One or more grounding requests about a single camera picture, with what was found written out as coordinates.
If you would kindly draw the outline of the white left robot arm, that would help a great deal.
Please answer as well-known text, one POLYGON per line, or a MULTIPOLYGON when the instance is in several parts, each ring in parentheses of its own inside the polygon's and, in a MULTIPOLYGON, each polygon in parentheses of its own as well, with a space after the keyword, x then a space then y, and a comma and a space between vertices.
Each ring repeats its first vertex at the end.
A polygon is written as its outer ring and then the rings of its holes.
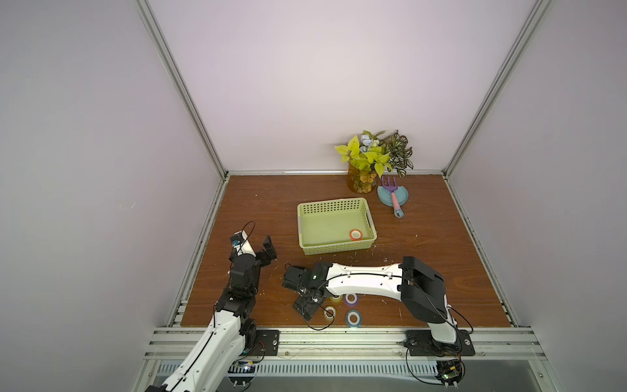
POLYGON ((271 237, 255 251, 244 231, 230 238, 229 281, 214 306, 212 320, 183 363, 161 385, 148 391, 214 391, 228 368, 256 344, 251 313, 259 292, 261 269, 277 259, 271 237))

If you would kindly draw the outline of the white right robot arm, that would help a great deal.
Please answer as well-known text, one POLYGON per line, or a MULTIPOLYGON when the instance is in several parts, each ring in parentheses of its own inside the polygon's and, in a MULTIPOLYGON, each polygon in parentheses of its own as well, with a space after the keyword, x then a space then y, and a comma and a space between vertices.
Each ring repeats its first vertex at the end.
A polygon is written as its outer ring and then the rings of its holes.
POLYGON ((450 313, 442 275, 412 256, 388 266, 345 266, 329 262, 318 263, 311 269, 290 266, 282 286, 299 295, 294 309, 307 322, 331 297, 348 294, 388 297, 402 302, 414 318, 427 323, 433 341, 459 345, 457 322, 450 313))

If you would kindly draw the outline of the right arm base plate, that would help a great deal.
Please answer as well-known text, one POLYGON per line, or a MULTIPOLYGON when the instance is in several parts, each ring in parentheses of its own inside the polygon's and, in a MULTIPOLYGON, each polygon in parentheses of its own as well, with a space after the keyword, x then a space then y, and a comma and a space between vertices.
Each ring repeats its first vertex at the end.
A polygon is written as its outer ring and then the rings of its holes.
POLYGON ((436 341, 430 331, 414 329, 405 332, 403 346, 409 349, 410 356, 438 357, 475 356, 476 351, 470 333, 464 329, 457 332, 457 341, 452 344, 436 341))

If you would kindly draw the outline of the purple tape roll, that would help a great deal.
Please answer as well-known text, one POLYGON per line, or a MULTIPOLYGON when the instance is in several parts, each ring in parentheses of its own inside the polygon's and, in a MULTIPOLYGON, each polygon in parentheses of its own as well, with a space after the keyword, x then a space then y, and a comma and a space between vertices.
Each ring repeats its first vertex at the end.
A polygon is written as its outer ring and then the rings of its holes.
POLYGON ((345 294, 345 303, 348 306, 355 306, 359 302, 359 295, 356 293, 345 294))

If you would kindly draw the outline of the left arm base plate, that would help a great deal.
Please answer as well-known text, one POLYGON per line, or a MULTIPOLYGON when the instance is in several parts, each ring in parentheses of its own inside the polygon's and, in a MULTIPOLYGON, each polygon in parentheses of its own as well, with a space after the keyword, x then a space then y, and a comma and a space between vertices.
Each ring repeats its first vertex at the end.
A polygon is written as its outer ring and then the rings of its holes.
POLYGON ((277 329, 261 329, 256 332, 256 337, 250 347, 241 354, 241 358, 247 357, 275 357, 279 354, 280 331, 277 329))

